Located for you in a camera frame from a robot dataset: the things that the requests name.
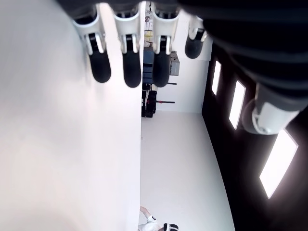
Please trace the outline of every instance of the black fingertip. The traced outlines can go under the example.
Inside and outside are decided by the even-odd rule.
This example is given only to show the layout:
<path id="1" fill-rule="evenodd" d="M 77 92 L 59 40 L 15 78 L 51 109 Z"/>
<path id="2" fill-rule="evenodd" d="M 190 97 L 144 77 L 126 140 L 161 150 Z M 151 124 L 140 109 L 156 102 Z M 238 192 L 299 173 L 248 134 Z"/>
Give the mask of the black fingertip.
<path id="1" fill-rule="evenodd" d="M 244 108 L 242 114 L 242 125 L 247 132 L 252 134 L 258 134 L 252 123 L 252 111 L 254 110 L 254 108 L 255 108 L 255 100 L 252 99 Z"/>
<path id="2" fill-rule="evenodd" d="M 110 79 L 111 69 L 107 51 L 103 54 L 98 51 L 90 55 L 92 74 L 99 83 L 105 83 Z"/>
<path id="3" fill-rule="evenodd" d="M 202 51 L 203 42 L 200 40 L 194 39 L 191 40 L 189 36 L 187 36 L 186 44 L 185 44 L 185 54 L 190 59 L 197 58 Z"/>
<path id="4" fill-rule="evenodd" d="M 139 52 L 134 53 L 134 51 L 127 51 L 126 54 L 123 54 L 123 71 L 127 86 L 130 88 L 139 86 L 141 82 Z"/>
<path id="5" fill-rule="evenodd" d="M 153 62 L 153 83 L 162 88 L 167 85 L 170 75 L 170 55 L 164 51 L 154 54 Z"/>

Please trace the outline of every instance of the white backdrop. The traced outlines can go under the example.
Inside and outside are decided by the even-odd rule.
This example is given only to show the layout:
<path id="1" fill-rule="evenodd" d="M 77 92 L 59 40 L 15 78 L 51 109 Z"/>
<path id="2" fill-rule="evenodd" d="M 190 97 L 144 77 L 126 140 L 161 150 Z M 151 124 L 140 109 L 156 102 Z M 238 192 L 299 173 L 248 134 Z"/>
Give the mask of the white backdrop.
<path id="1" fill-rule="evenodd" d="M 0 230 L 137 228 L 141 86 L 125 85 L 111 10 L 101 10 L 106 84 L 55 1 L 1 2 Z"/>
<path id="2" fill-rule="evenodd" d="M 142 118 L 141 137 L 141 205 L 181 231 L 234 231 L 202 115 L 157 111 Z"/>

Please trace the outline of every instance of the rectangular light panel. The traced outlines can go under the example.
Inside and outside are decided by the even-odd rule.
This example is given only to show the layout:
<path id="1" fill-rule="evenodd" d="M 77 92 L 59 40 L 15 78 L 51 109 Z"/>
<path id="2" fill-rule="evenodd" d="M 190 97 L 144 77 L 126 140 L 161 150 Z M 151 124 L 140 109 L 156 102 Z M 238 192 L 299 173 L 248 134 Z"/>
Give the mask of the rectangular light panel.
<path id="1" fill-rule="evenodd" d="M 297 143 L 286 130 L 279 132 L 270 156 L 260 175 L 260 180 L 268 198 L 273 195 L 282 180 L 295 155 L 297 147 Z"/>
<path id="2" fill-rule="evenodd" d="M 245 91 L 246 87 L 244 87 L 239 81 L 236 81 L 232 107 L 229 116 L 229 120 L 231 121 L 234 129 L 237 128 L 237 124 L 239 123 Z"/>
<path id="3" fill-rule="evenodd" d="M 217 89 L 218 89 L 220 69 L 221 69 L 221 64 L 220 64 L 220 62 L 216 61 L 216 63 L 215 63 L 215 70 L 214 70 L 213 84 L 212 84 L 212 91 L 213 91 L 213 93 L 215 95 L 217 94 Z"/>

